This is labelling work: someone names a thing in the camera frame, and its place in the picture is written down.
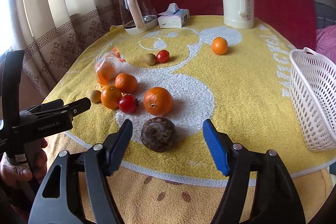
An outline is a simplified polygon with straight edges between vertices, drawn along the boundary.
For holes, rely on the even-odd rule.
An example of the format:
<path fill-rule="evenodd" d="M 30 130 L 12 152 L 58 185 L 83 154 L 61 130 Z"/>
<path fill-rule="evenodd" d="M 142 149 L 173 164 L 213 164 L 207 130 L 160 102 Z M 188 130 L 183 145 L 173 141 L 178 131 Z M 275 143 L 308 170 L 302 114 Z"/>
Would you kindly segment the person's left hand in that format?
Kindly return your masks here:
<path fill-rule="evenodd" d="M 39 182 L 44 178 L 47 173 L 47 155 L 43 150 L 48 146 L 45 138 L 41 140 L 41 148 L 36 157 L 35 168 L 33 172 L 25 166 L 12 165 L 6 154 L 4 153 L 1 159 L 1 179 L 9 187 L 17 188 L 18 182 L 30 181 L 36 178 Z"/>

